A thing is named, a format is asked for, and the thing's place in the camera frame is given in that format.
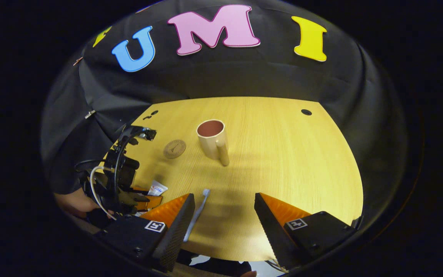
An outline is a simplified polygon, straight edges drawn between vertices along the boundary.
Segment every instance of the cup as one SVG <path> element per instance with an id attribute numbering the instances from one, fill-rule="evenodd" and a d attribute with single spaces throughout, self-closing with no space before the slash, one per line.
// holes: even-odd
<path id="1" fill-rule="evenodd" d="M 227 166 L 228 148 L 225 124 L 221 120 L 210 119 L 202 122 L 196 129 L 199 142 L 204 154 L 213 160 L 220 159 L 221 164 Z"/>

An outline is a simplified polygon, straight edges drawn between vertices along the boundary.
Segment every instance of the mug handle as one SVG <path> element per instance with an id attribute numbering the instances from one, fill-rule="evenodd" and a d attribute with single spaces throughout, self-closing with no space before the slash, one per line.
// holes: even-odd
<path id="1" fill-rule="evenodd" d="M 228 159 L 228 150 L 226 148 L 225 142 L 217 140 L 216 145 L 218 149 L 218 154 L 220 155 L 221 164 L 227 166 L 230 163 L 230 160 Z"/>

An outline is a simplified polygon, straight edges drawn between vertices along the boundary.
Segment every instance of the toothpaste tube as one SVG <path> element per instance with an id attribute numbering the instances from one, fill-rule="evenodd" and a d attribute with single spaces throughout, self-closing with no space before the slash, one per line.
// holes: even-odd
<path id="1" fill-rule="evenodd" d="M 160 196 L 164 191 L 166 191 L 168 188 L 159 182 L 153 180 L 152 186 L 150 187 L 150 191 L 148 191 L 148 195 L 152 196 Z"/>

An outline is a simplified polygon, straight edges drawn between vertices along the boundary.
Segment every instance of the yellow table surface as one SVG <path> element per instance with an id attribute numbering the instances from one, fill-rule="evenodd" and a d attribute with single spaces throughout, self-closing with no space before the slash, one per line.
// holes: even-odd
<path id="1" fill-rule="evenodd" d="M 307 109 L 312 115 L 304 115 Z M 153 111 L 158 113 L 151 118 Z M 208 119 L 225 123 L 230 165 L 204 156 L 196 134 Z M 151 105 L 133 123 L 157 131 L 155 139 L 129 144 L 140 162 L 132 187 L 152 180 L 168 187 L 162 203 L 194 193 L 196 209 L 211 190 L 182 249 L 233 261 L 275 256 L 254 210 L 262 192 L 311 214 L 325 210 L 346 224 L 362 213 L 360 173 L 340 130 L 318 102 L 286 98 L 221 97 Z M 167 159 L 163 149 L 183 140 L 185 152 Z"/>

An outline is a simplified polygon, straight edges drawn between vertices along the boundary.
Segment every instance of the blue letter u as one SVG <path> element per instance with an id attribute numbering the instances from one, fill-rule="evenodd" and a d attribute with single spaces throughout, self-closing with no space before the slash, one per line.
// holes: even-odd
<path id="1" fill-rule="evenodd" d="M 143 49 L 143 56 L 141 56 L 141 58 L 138 58 L 137 60 L 131 58 L 128 48 L 126 47 L 128 45 L 127 40 L 117 44 L 116 47 L 112 49 L 112 54 L 116 55 L 117 61 L 123 70 L 127 72 L 135 72 L 146 67 L 151 61 L 153 61 L 155 56 L 155 46 L 150 37 L 151 29 L 152 27 L 148 26 L 132 35 L 132 38 L 138 39 L 141 49 Z"/>

